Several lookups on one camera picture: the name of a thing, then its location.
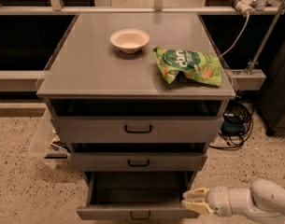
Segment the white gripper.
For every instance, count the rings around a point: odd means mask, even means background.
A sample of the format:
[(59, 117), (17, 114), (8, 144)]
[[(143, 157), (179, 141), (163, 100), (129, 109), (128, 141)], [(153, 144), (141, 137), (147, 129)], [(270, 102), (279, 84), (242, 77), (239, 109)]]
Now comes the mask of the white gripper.
[(182, 201), (181, 203), (188, 210), (194, 211), (201, 215), (215, 214), (219, 217), (229, 217), (231, 215), (231, 206), (229, 199), (229, 189), (218, 186), (212, 189), (199, 188), (190, 189), (182, 194), (185, 200), (204, 201), (206, 202), (189, 202)]

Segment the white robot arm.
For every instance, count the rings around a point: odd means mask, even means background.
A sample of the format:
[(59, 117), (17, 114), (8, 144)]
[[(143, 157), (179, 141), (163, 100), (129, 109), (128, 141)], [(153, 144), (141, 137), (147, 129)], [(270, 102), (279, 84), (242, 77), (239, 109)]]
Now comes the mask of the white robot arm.
[(257, 179), (249, 188), (191, 189), (182, 194), (182, 205), (201, 215), (240, 215), (260, 224), (284, 224), (285, 188)]

